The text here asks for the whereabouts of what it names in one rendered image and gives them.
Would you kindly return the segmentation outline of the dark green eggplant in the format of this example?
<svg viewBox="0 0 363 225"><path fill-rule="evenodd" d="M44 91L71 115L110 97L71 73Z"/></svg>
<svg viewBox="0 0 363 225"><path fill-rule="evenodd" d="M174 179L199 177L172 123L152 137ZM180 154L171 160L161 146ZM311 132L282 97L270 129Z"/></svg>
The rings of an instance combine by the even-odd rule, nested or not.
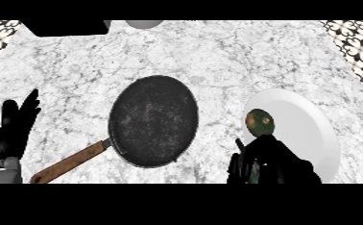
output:
<svg viewBox="0 0 363 225"><path fill-rule="evenodd" d="M258 138L261 135L270 135L274 130L271 115L261 109L252 109L245 117L245 126L249 134ZM248 184L257 184L259 180L259 164L251 164L251 173Z"/></svg>

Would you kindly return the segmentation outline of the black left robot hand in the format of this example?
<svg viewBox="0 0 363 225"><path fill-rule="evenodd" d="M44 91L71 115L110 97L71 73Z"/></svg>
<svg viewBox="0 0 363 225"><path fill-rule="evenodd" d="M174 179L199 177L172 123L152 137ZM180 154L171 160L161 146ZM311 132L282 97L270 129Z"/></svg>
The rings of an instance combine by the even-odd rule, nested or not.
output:
<svg viewBox="0 0 363 225"><path fill-rule="evenodd" d="M0 118L0 160L6 160L9 157L22 158L29 132L41 111L38 106L38 89L29 92L22 105L12 99L3 102Z"/></svg>

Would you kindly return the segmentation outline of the white plate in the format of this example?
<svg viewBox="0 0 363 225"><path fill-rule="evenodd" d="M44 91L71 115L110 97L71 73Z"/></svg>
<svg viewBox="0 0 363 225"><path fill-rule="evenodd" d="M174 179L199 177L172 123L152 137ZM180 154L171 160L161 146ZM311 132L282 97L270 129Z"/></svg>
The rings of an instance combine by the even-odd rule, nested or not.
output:
<svg viewBox="0 0 363 225"><path fill-rule="evenodd" d="M310 100L296 92L270 88L248 100L242 117L264 110L273 119L273 136L295 155L308 160L323 183L329 183L341 164L341 146L330 122Z"/></svg>

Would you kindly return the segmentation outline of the grey round object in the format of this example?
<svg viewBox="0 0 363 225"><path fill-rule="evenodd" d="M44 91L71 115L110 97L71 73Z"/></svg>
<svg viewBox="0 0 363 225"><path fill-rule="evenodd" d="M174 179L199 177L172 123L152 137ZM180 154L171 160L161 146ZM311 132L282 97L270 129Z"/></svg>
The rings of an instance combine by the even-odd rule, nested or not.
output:
<svg viewBox="0 0 363 225"><path fill-rule="evenodd" d="M127 25L134 29L152 29L162 23L161 20L128 20Z"/></svg>

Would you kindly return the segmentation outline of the black appliance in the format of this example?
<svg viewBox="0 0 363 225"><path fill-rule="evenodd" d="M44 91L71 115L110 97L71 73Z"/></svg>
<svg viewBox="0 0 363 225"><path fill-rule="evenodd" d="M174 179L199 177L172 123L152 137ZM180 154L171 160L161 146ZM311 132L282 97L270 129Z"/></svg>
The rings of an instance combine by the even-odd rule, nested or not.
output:
<svg viewBox="0 0 363 225"><path fill-rule="evenodd" d="M106 35L109 20L22 20L20 22L40 38Z"/></svg>

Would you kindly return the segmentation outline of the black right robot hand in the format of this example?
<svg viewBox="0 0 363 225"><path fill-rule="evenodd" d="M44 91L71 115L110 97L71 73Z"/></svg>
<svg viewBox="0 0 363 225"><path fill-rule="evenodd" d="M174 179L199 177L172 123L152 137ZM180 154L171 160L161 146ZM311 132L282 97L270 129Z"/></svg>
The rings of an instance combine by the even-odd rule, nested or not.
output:
<svg viewBox="0 0 363 225"><path fill-rule="evenodd" d="M320 185L321 180L310 161L302 160L273 135L261 135L248 145L236 139L239 152L233 153L228 165L228 184L245 184L258 168L261 185Z"/></svg>

